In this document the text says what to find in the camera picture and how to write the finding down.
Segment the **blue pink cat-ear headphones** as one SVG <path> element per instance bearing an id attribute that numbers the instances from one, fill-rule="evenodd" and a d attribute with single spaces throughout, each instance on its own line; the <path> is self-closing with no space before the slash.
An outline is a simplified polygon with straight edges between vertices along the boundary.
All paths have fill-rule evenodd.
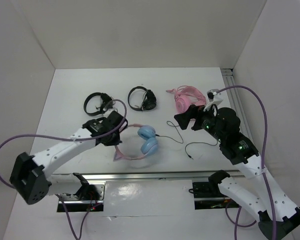
<path id="1" fill-rule="evenodd" d="M 128 128 L 138 128 L 137 135 L 145 140 L 143 145 L 140 148 L 141 155 L 140 156 L 127 156 L 124 155 L 120 149 L 115 145 L 115 153 L 113 156 L 113 161 L 119 160 L 129 160 L 129 161 L 136 161 L 145 159 L 148 156 L 153 155 L 159 148 L 159 142 L 157 140 L 156 130 L 150 125 L 142 125 L 138 123 L 128 124 Z"/>

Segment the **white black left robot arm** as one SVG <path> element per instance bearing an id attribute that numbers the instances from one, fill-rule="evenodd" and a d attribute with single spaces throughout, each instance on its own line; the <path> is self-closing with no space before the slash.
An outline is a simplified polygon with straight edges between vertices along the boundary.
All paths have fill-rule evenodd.
<path id="1" fill-rule="evenodd" d="M 107 117 L 87 121 L 70 138 L 29 155 L 19 154 L 15 160 L 10 183 L 28 205 L 41 201 L 50 195 L 73 195 L 82 200 L 96 191 L 88 181 L 77 172 L 58 175 L 54 172 L 62 165 L 99 144 L 116 146 L 120 140 L 120 127 L 125 118 L 117 111 Z"/>

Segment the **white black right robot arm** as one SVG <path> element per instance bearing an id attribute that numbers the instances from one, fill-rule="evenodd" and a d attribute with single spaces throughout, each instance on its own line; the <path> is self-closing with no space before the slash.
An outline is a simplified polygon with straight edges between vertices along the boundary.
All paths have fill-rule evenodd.
<path id="1" fill-rule="evenodd" d="M 193 131 L 205 130 L 219 142 L 222 154 L 230 160 L 256 194 L 240 186 L 226 171 L 219 170 L 209 179 L 208 190 L 213 196 L 230 197 L 256 220 L 268 240 L 281 240 L 300 225 L 300 207 L 281 189 L 266 167 L 262 156 L 249 138 L 240 132 L 240 119 L 229 107 L 210 110 L 191 105 L 184 113 L 174 116 L 182 130 L 194 120 Z"/>

